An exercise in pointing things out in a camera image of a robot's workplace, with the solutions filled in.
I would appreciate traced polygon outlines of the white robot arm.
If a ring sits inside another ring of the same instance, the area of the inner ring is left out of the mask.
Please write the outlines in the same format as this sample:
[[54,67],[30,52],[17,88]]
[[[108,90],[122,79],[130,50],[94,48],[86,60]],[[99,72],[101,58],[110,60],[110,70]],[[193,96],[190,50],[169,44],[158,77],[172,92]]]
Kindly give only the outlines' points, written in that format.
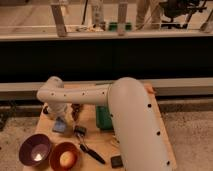
[[126,171],[173,170],[148,92],[139,80],[124,77],[111,84],[67,89],[59,77],[50,77],[37,98],[53,111],[65,103],[106,105]]

